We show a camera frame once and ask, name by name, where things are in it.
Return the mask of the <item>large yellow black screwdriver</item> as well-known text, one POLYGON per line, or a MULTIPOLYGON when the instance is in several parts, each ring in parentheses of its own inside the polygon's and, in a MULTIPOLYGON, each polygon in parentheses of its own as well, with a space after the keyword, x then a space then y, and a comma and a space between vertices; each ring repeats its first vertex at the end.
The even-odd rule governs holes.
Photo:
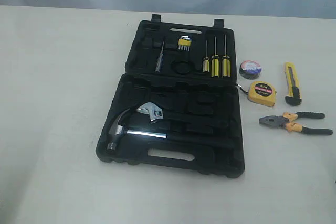
POLYGON ((219 55, 217 54, 217 38, 214 36, 214 54, 211 58, 211 77, 219 77, 220 66, 219 66, 219 55))

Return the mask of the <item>chrome adjustable wrench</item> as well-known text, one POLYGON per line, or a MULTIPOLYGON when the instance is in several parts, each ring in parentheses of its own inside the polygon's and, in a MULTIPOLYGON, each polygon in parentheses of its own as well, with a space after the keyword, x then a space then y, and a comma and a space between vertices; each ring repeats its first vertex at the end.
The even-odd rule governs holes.
POLYGON ((228 127, 228 122, 226 120, 210 118, 208 116, 171 112, 168 110, 163 110, 152 102, 142 104, 140 107, 137 108, 137 112, 148 115, 151 123, 155 123, 158 120, 173 120, 181 121, 184 123, 203 124, 218 128, 228 127))

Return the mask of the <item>yellow utility knife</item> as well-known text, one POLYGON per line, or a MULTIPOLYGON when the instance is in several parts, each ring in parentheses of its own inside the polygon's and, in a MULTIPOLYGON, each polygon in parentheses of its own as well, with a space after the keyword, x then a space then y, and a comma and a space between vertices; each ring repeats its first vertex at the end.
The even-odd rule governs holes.
POLYGON ((302 103, 302 98, 295 65, 286 62, 284 68, 288 86, 288 94, 285 96, 285 101, 290 106, 299 106, 302 103))

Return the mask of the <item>right yellow black screwdriver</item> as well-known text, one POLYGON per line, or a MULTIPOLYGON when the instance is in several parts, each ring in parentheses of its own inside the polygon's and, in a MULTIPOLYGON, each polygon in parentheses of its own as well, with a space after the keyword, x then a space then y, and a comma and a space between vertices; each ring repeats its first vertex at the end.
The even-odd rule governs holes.
POLYGON ((227 54, 227 39, 226 35, 224 35, 224 54, 223 54, 223 62, 222 62, 222 77, 230 77, 230 59, 227 54))

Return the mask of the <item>small yellow black screwdriver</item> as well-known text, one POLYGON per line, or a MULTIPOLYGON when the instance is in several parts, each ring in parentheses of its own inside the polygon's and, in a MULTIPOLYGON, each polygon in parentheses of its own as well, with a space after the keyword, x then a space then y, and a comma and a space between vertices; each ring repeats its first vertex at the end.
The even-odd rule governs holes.
POLYGON ((209 72, 208 41, 205 41, 205 57, 203 58, 203 72, 209 72))

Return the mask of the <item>black plastic tool case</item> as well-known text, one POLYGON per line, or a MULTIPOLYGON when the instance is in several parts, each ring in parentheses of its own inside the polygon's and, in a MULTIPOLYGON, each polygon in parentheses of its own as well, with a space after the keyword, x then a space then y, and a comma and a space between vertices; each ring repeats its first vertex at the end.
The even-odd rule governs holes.
POLYGON ((96 155, 239 177, 245 169, 234 32, 139 23, 96 155))

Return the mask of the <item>yellow hex key set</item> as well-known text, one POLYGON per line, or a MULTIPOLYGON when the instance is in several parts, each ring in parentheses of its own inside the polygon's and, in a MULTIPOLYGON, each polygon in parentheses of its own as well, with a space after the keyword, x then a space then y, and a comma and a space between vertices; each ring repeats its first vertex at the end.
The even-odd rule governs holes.
POLYGON ((189 51, 193 40, 189 36, 181 36, 177 43, 177 49, 182 51, 189 51))

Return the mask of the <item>black electrical tape roll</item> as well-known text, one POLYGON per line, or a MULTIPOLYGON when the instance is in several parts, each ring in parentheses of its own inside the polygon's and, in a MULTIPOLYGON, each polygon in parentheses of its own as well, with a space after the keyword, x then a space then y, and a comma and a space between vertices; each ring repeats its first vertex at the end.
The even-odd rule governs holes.
POLYGON ((245 79, 257 79, 261 73, 262 67, 259 63, 251 60, 243 61, 239 67, 239 74, 245 79))

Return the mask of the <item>orange black pliers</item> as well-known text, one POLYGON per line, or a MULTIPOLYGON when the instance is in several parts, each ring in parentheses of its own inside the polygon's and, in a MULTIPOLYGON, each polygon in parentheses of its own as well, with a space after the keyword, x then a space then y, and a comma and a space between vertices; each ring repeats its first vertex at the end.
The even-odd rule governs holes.
POLYGON ((324 113, 317 112, 297 112, 289 113, 284 112, 281 116, 264 116, 258 120, 259 124, 265 125, 273 128, 282 128, 288 132, 299 132, 305 135, 332 135, 333 131, 331 129, 313 129, 304 127, 303 125, 296 123, 295 120, 299 118, 308 119, 324 119, 324 113))

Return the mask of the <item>steel claw hammer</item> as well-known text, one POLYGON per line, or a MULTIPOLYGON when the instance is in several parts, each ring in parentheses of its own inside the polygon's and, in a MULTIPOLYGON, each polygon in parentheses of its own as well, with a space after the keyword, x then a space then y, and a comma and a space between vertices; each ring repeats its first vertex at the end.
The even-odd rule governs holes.
POLYGON ((125 135, 131 136, 141 136, 144 138, 154 138, 157 141, 165 142, 176 142, 176 143, 188 143, 188 144, 198 144, 207 145, 211 147, 221 147, 234 149, 235 144, 232 140, 225 140, 223 138, 216 137, 206 137, 200 135, 190 135, 190 134, 177 134, 177 133, 158 133, 158 132, 146 132, 137 131, 132 129, 127 129, 120 122, 123 118, 130 114, 130 110, 124 110, 121 112, 110 126, 108 134, 111 136, 111 141, 108 144, 108 149, 116 150, 121 139, 125 135))

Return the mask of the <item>yellow measuring tape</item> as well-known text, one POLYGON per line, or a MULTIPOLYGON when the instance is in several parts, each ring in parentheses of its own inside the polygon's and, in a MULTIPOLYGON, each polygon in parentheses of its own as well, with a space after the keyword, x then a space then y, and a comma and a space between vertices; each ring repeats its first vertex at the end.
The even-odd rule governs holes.
POLYGON ((275 106, 277 91, 270 83, 255 81, 250 84, 248 91, 244 90, 240 84, 237 86, 247 95, 249 101, 267 107, 275 106))

